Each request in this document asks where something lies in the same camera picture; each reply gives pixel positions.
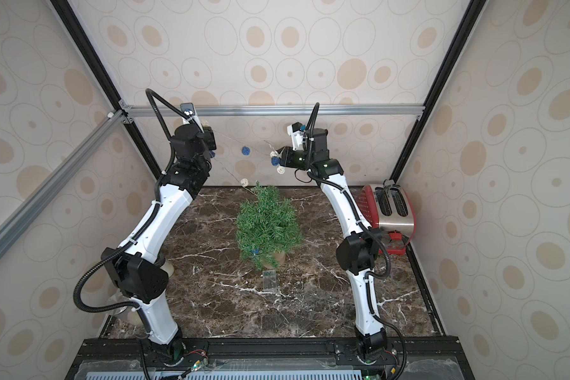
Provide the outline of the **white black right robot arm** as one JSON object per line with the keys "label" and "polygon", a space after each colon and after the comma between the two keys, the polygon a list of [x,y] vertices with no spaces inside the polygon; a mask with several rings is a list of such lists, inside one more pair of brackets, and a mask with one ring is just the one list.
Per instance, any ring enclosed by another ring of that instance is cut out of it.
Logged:
{"label": "white black right robot arm", "polygon": [[385,323],[380,321],[375,294],[375,261],[383,250],[381,233],[364,218],[348,188],[339,161],[330,158],[325,129],[310,130],[301,123],[288,126],[291,145],[279,149],[280,165],[303,170],[327,196],[343,231],[337,261],[345,270],[356,311],[359,359],[372,364],[386,347]]}

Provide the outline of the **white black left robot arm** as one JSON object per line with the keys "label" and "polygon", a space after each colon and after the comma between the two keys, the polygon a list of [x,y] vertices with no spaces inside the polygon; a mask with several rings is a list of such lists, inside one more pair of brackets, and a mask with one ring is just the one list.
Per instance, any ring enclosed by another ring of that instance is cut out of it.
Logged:
{"label": "white black left robot arm", "polygon": [[157,181],[155,200],[136,231],[123,241],[124,252],[104,267],[141,318],[148,334],[147,345],[166,362],[175,364],[183,356],[185,345],[166,300],[169,274],[163,268],[166,260],[159,251],[209,178],[215,135],[210,127],[198,128],[188,123],[176,129],[170,145],[176,161]]}

